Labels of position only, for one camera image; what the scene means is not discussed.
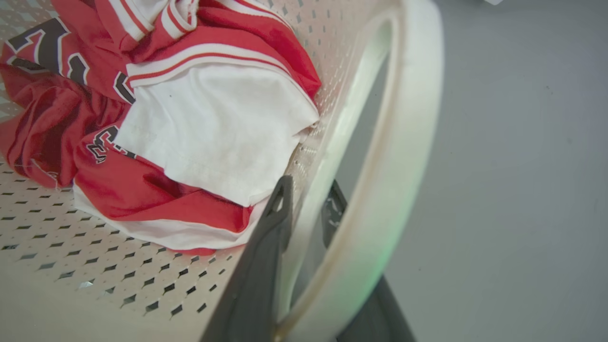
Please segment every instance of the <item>ventilation hole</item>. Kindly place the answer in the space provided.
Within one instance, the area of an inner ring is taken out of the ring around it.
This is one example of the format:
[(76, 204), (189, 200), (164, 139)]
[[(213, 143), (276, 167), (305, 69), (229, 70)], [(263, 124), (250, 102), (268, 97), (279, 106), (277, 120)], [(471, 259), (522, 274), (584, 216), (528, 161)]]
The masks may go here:
[(137, 296), (137, 294), (132, 295), (132, 296), (130, 296), (130, 297), (127, 297), (127, 298), (123, 299), (123, 300), (122, 300), (122, 305), (121, 305), (120, 307), (123, 307), (123, 306), (125, 306), (125, 305), (127, 305), (127, 304), (130, 304), (130, 303), (134, 302), (134, 301), (135, 301), (135, 297), (136, 297), (136, 296)]
[(129, 279), (129, 278), (134, 277), (134, 276), (135, 276), (135, 271), (133, 271), (131, 273), (125, 274), (125, 277), (122, 278), (122, 280)]
[(148, 285), (152, 285), (153, 283), (154, 283), (154, 278), (152, 277), (152, 278), (146, 280), (145, 282), (143, 282), (142, 288), (144, 288), (144, 287), (146, 287)]
[(169, 286), (165, 287), (165, 288), (164, 288), (164, 290), (165, 290), (165, 291), (162, 293), (162, 295), (163, 295), (163, 296), (165, 295), (165, 293), (167, 293), (167, 292), (169, 292), (169, 291), (173, 291), (173, 290), (175, 290), (175, 283), (173, 283), (173, 284), (171, 284), (171, 285), (169, 285)]
[(38, 268), (38, 270), (47, 270), (49, 268), (53, 268), (53, 266), (55, 266), (55, 262), (49, 262), (49, 263), (44, 263), (42, 265), (40, 265), (40, 267)]
[(158, 301), (146, 306), (146, 312), (151, 312), (158, 309)]
[(21, 258), (19, 260), (33, 259), (36, 256), (36, 254), (37, 253), (23, 255), (23, 256), (21, 256)]
[(85, 287), (93, 286), (93, 282), (94, 282), (94, 281), (95, 281), (95, 279), (93, 278), (93, 279), (91, 279), (90, 281), (84, 281), (84, 282), (81, 282), (81, 283), (78, 285), (78, 289), (80, 290), (81, 288), (85, 288)]
[(171, 317), (177, 315), (178, 313), (182, 312), (182, 304), (180, 304), (177, 308), (171, 310)]
[(65, 272), (65, 273), (61, 273), (61, 275), (59, 275), (59, 279), (63, 279), (63, 278), (69, 278), (71, 276), (74, 275), (75, 271), (70, 271), (70, 272)]

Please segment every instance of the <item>floor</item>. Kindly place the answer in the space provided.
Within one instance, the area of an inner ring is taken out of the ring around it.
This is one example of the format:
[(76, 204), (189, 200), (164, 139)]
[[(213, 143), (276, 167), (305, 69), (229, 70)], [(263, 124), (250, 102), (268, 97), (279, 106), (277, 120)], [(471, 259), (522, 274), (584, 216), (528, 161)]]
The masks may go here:
[(608, 341), (608, 2), (437, 3), (441, 118), (385, 272), (403, 312), (419, 342)]

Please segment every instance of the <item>white plastic laundry basket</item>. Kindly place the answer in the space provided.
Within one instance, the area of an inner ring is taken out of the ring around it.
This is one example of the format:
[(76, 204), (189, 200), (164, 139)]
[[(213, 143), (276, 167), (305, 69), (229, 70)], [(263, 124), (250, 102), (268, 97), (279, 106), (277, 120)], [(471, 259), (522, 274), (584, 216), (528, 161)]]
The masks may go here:
[[(298, 147), (294, 231), (277, 337), (325, 341), (372, 290), (406, 223), (437, 119), (443, 50), (429, 0), (262, 0), (287, 19), (323, 86), (322, 119)], [(6, 40), (57, 14), (49, 0), (1, 0)], [(291, 289), (371, 84), (390, 51), (382, 107), (358, 185), (319, 272)], [(0, 120), (20, 112), (0, 85)], [(129, 238), (0, 160), (2, 341), (198, 341), (243, 247), (198, 257)]]

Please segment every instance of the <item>red and white jersey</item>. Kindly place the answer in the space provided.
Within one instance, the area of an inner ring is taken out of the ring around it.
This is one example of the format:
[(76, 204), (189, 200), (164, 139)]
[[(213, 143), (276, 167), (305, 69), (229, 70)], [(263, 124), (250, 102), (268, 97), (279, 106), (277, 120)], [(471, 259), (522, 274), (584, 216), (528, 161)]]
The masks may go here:
[[(286, 99), (306, 106), (304, 114), (275, 106), (284, 115), (271, 116), (277, 122), (269, 127), (285, 128), (274, 142), (289, 141), (285, 146), (292, 149), (300, 137), (298, 131), (318, 118), (312, 98), (320, 81), (291, 28), (253, 0), (53, 0), (53, 5), (58, 18), (11, 38), (2, 48), (0, 74), (6, 91), (25, 108), (18, 117), (0, 124), (0, 152), (9, 165), (46, 187), (73, 183), (78, 208), (140, 239), (174, 250), (245, 243), (264, 203), (242, 206), (226, 200), (222, 190), (211, 193), (167, 176), (155, 160), (159, 154), (145, 148), (158, 143), (150, 140), (158, 125), (143, 124), (146, 113), (166, 114), (159, 107), (168, 108), (169, 119), (177, 123), (192, 118), (189, 111), (171, 110), (180, 109), (184, 101), (196, 107), (200, 98), (198, 88), (188, 88), (184, 83), (188, 78), (183, 76), (197, 79), (201, 70), (218, 65), (232, 71), (254, 68), (277, 75), (281, 82), (273, 83), (268, 94), (281, 97), (281, 89), (286, 88), (290, 96)], [(175, 98), (159, 104), (150, 96), (156, 96), (162, 85), (188, 91), (178, 91)], [(223, 89), (212, 89), (220, 92), (219, 97), (212, 94), (205, 99), (226, 98), (231, 86), (229, 82)], [(239, 121), (234, 114), (247, 114), (247, 103), (239, 106), (226, 115), (195, 116), (193, 122), (204, 125), (210, 117)], [(154, 120), (164, 125), (158, 117)], [(233, 132), (243, 137), (252, 129), (252, 125), (247, 127), (237, 132), (234, 126), (220, 125), (213, 134), (226, 137), (230, 135), (226, 132)], [(165, 126), (164, 132), (172, 128)], [(131, 149), (119, 143), (121, 136), (141, 139), (126, 139), (135, 147)], [(181, 148), (184, 141), (175, 142), (179, 143), (167, 144), (170, 149), (161, 152), (187, 155), (198, 143), (194, 140)], [(218, 146), (227, 148), (227, 142)], [(264, 144), (273, 145), (273, 141)], [(238, 148), (224, 155), (231, 153), (233, 158), (247, 155), (252, 160), (268, 156)], [(217, 165), (219, 161), (213, 158), (207, 167)], [(176, 162), (187, 167), (186, 159)], [(277, 162), (275, 169), (282, 163), (286, 161)]]

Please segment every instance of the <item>clothing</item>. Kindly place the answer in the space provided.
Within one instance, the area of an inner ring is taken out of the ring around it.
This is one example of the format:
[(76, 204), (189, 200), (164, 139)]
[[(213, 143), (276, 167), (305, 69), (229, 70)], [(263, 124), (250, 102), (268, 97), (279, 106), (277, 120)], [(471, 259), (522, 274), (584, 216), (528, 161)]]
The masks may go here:
[[(194, 31), (162, 59), (128, 64), (139, 101), (116, 140), (169, 178), (242, 206), (272, 193), (300, 132), (319, 119), (312, 63), (291, 28), (254, 4), (201, 1), (200, 25), (184, 24), (183, 32)], [(131, 23), (116, 24), (137, 33), (124, 33), (125, 41), (141, 36), (135, 28), (153, 27)]]

